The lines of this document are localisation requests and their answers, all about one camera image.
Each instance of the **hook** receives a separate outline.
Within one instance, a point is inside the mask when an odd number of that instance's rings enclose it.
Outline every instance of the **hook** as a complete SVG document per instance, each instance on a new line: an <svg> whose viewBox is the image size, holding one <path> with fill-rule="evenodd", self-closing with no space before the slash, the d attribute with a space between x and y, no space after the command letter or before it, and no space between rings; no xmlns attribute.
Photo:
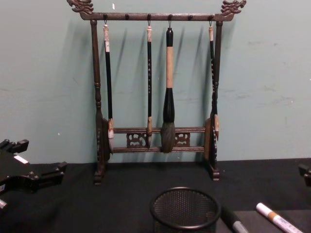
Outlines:
<svg viewBox="0 0 311 233"><path fill-rule="evenodd" d="M150 26L150 19L151 19L151 14L148 14L147 15L148 26Z"/></svg>
<svg viewBox="0 0 311 233"><path fill-rule="evenodd" d="M173 15L170 14L170 15L169 15L169 28L171 27L172 17L173 17Z"/></svg>
<svg viewBox="0 0 311 233"><path fill-rule="evenodd" d="M107 24L107 14L104 14L104 23Z"/></svg>
<svg viewBox="0 0 311 233"><path fill-rule="evenodd" d="M211 21L212 19L214 19L214 16L215 16L215 14L210 15L210 16L208 17L208 20Z"/></svg>

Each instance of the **brush rack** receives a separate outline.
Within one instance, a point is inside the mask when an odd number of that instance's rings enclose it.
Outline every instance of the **brush rack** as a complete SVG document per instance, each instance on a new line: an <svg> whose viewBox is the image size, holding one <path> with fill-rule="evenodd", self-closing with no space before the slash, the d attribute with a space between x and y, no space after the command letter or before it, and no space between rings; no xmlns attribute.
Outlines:
<svg viewBox="0 0 311 233"><path fill-rule="evenodd" d="M216 40L214 58L214 77L219 79L221 33L225 21L231 21L235 14L241 12L246 0L223 1L219 14L158 14L158 13L98 13L93 12L91 0L67 0L74 12L80 14L83 20L90 21L92 36L93 72L96 102L96 138L97 138L97 168L94 183L101 184L106 171L106 162L110 159L108 142L108 121L103 118L101 102L100 62L97 39L97 21L99 20L145 20L145 21L216 21ZM217 144L214 126L206 120L204 127L176 127L175 145L172 152L201 152L210 177L218 181L220 172L217 168ZM126 134L127 146L114 147L114 153L161 152L161 147L147 148L147 128L114 128L114 133ZM160 133L160 128L153 128L152 133ZM190 146L191 133L204 133L203 146Z"/></svg>

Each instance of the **white marker cap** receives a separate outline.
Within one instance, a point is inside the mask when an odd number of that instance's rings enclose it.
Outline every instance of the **white marker cap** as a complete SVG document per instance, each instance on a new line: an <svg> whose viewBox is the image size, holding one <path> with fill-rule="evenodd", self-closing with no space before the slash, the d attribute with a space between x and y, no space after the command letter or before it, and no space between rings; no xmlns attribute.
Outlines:
<svg viewBox="0 0 311 233"><path fill-rule="evenodd" d="M270 212L272 212L272 210L270 210L267 206L265 206L264 204L262 203L258 203L257 206L256 206L256 209L259 213L261 213L262 215L268 217L268 214Z"/></svg>

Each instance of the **stand base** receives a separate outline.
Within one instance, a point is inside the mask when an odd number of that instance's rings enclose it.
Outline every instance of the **stand base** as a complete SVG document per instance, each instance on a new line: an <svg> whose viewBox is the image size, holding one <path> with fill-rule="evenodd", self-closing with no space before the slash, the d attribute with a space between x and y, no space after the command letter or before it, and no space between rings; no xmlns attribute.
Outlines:
<svg viewBox="0 0 311 233"><path fill-rule="evenodd" d="M206 169L209 173L209 176L213 179L213 181L220 180L220 172L218 168L213 168L209 161L206 161Z"/></svg>
<svg viewBox="0 0 311 233"><path fill-rule="evenodd" d="M94 184L95 185L101 185L102 184L102 179L105 176L105 166L98 166L97 170L94 173Z"/></svg>

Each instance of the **wooden post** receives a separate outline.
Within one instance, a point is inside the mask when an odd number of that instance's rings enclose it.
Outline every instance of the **wooden post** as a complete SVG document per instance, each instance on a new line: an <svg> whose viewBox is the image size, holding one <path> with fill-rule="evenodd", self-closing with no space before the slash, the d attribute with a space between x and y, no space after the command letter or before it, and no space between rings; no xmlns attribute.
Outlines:
<svg viewBox="0 0 311 233"><path fill-rule="evenodd" d="M97 39L97 21L91 20L92 32L92 53L93 53L93 73L95 85L95 101L96 101L96 152L97 152L97 169L95 172L94 182L100 183L104 171L104 144L103 144L103 114L102 114L102 97L101 97L101 77L98 54L98 39Z"/></svg>

